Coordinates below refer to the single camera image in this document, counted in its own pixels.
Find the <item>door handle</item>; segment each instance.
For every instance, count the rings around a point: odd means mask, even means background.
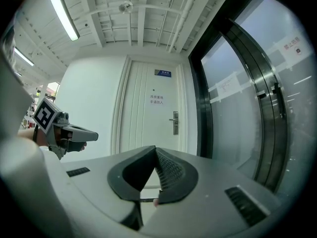
[[[281,118],[283,119],[283,118],[286,117],[286,110],[285,110],[285,106],[284,106],[284,103],[283,103],[283,95],[282,95],[282,92],[281,92],[281,88],[278,86],[278,83],[274,83],[274,90],[272,92],[274,94],[276,94],[279,114],[280,114]]]
[[[178,135],[178,112],[173,112],[173,119],[169,119],[169,121],[173,121],[173,135]]]

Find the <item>sticker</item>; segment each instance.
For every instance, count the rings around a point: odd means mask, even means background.
[[[298,64],[314,53],[311,45],[299,30],[287,35],[275,44],[289,67]]]
[[[216,83],[219,101],[237,92],[242,92],[236,72]]]
[[[150,95],[150,104],[156,106],[164,106],[165,98],[162,95]]]
[[[163,76],[163,77],[172,77],[172,72],[166,71],[166,70],[156,69],[156,70],[154,71],[154,75],[155,75],[155,76]]]

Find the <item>door sign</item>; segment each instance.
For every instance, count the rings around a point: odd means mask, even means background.
[[[154,71],[154,75],[155,75],[155,76],[163,76],[163,77],[172,77],[172,72],[166,71],[166,70],[156,69],[156,70]]]
[[[289,34],[275,44],[289,67],[298,64],[314,53],[310,43],[299,30]]]

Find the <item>black slot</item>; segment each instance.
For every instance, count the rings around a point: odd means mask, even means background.
[[[240,188],[229,188],[225,193],[250,227],[265,219],[265,213]]]
[[[80,168],[80,169],[75,169],[71,171],[67,171],[66,173],[68,174],[69,177],[75,177],[84,173],[89,172],[90,170],[88,168]]]

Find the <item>white door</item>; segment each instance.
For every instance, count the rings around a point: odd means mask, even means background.
[[[180,111],[176,70],[168,65],[132,62],[125,89],[119,152],[148,145],[180,150],[179,135],[174,135],[173,121],[169,120],[173,119],[173,112]],[[159,185],[155,172],[147,185]]]

